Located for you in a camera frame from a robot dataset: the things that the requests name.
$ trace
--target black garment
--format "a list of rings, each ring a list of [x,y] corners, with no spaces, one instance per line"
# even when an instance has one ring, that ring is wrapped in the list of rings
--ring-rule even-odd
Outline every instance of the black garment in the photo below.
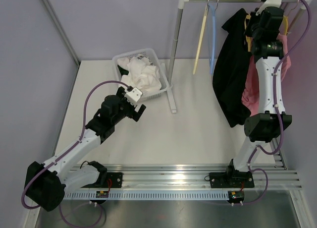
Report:
[[[241,101],[251,57],[244,36],[246,16],[242,8],[222,26],[229,34],[220,51],[212,79],[214,92],[230,127],[243,125],[251,114]]]
[[[128,74],[129,74],[129,71],[128,71],[128,70],[126,70],[126,69],[120,67],[119,64],[118,64],[117,66],[118,66],[118,69],[119,69],[119,71],[120,71],[121,76],[123,76],[123,75],[128,75]]]

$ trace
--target metal floor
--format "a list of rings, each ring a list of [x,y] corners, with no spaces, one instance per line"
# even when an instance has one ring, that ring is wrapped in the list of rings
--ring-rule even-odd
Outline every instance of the metal floor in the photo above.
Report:
[[[258,197],[246,192],[246,201]],[[84,227],[93,224],[99,209],[86,205],[72,210],[83,201],[63,201],[67,220]],[[299,222],[287,191],[268,191],[254,205],[231,207],[225,201],[107,201],[97,228],[299,228]],[[36,228],[66,228],[58,209],[41,210]]]

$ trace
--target white table surface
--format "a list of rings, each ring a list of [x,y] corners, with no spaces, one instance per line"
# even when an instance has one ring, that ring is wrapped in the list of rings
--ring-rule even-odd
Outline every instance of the white table surface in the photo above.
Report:
[[[161,62],[168,65],[168,60]],[[243,126],[230,128],[214,95],[208,60],[199,61],[195,75],[193,65],[193,59],[175,61],[172,83],[176,114],[169,110],[166,93],[144,101],[147,108],[139,122],[123,119],[115,126],[114,134],[79,163],[96,160],[116,165],[228,164],[244,141]],[[81,62],[56,153],[78,138],[83,105],[90,90],[102,81],[114,79],[111,60]],[[87,122],[104,97],[116,90],[116,84],[106,84],[95,91],[88,102]],[[274,163],[273,156],[264,153],[255,161],[261,165]]]

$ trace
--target plastic basket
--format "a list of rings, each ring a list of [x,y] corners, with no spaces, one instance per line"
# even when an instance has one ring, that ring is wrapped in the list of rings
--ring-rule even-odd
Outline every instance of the plastic basket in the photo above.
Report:
[[[160,75],[159,81],[162,84],[162,87],[161,87],[161,89],[159,91],[151,92],[151,93],[144,93],[142,98],[141,98],[141,100],[157,98],[163,92],[167,91],[170,88],[170,86],[168,84],[165,72],[164,72],[164,70],[163,70],[163,68],[162,68],[162,66],[161,66],[161,64],[159,62],[159,59],[158,59],[158,57],[155,54],[153,49],[146,48],[146,49],[141,49],[141,50],[137,50],[137,51],[131,51],[131,52],[120,54],[120,55],[117,55],[117,56],[113,57],[112,58],[112,62],[114,64],[114,74],[116,76],[116,80],[121,81],[121,74],[120,74],[120,71],[119,71],[119,68],[118,68],[118,64],[117,64],[118,59],[119,58],[123,58],[123,57],[132,58],[134,56],[137,56],[138,54],[142,54],[142,55],[145,55],[145,56],[149,57],[150,61],[153,63],[153,65],[159,67],[158,68],[159,75]]]

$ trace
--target red wire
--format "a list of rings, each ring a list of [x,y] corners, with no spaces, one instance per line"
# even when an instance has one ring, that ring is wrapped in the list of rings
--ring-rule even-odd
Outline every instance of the red wire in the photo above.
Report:
[[[110,178],[108,178],[107,183],[108,183],[108,188],[109,188],[108,193],[109,193],[109,192],[110,192],[110,189],[111,189],[111,187],[112,187],[112,181],[111,181]]]
[[[244,182],[242,182],[242,186],[241,186],[241,189],[240,189],[240,192],[244,189]]]

